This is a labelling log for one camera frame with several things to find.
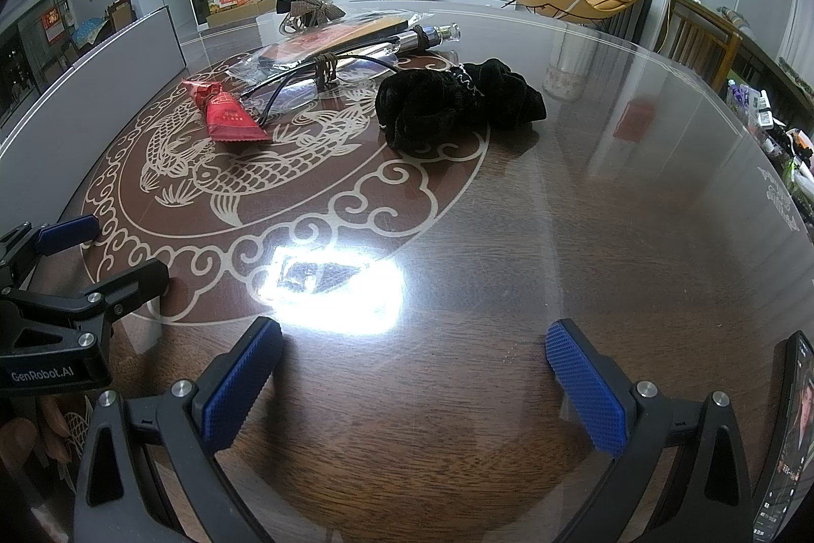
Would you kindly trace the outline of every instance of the black scrunchie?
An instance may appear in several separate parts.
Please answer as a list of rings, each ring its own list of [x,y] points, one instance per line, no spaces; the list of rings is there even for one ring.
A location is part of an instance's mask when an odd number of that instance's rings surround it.
[[[402,70],[382,82],[376,115],[390,146],[432,142],[466,125],[513,129],[545,118],[543,96],[497,58],[463,70]]]

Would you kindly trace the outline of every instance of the blue textured pad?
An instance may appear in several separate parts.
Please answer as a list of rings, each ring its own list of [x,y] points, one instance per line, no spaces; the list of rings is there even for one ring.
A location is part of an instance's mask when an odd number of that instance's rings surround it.
[[[97,235],[99,220],[93,215],[85,215],[45,227],[37,235],[34,250],[43,256],[50,256],[77,244],[89,242]]]
[[[574,404],[593,444],[614,458],[628,444],[624,409],[599,372],[559,322],[545,335],[545,357]]]
[[[282,352],[282,331],[267,320],[202,410],[201,439],[210,453],[229,448]]]

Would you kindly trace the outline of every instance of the human hand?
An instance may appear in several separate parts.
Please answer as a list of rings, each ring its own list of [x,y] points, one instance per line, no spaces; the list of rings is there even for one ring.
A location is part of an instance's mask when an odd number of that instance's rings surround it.
[[[46,395],[37,399],[39,428],[46,454],[54,460],[69,462],[71,454],[65,446],[64,438],[69,430],[62,415],[56,396]],[[0,462],[10,474],[15,474],[31,454],[37,441],[38,428],[28,419],[16,417],[0,428]]]

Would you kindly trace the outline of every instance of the red snack bag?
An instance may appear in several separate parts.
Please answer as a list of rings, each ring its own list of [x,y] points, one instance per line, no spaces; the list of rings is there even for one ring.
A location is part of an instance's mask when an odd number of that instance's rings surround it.
[[[217,81],[185,81],[186,90],[206,117],[213,141],[266,141],[269,135],[255,123],[240,102]]]

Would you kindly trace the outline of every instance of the round table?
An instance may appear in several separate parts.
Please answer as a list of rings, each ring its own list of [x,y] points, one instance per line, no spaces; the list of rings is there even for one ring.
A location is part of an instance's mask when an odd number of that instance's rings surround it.
[[[397,153],[351,76],[271,146],[227,150],[174,82],[68,207],[99,214],[99,242],[43,261],[35,287],[170,264],[169,294],[111,340],[127,397],[194,379],[256,315],[280,322],[274,378],[217,456],[278,541],[552,540],[609,462],[546,363],[559,318],[634,381],[726,391],[754,486],[776,346],[814,337],[814,248],[759,146],[694,74],[632,44],[508,10],[364,4],[405,6],[461,28],[410,66],[500,58],[548,119]],[[190,70],[234,85],[229,64],[275,27],[186,44]]]

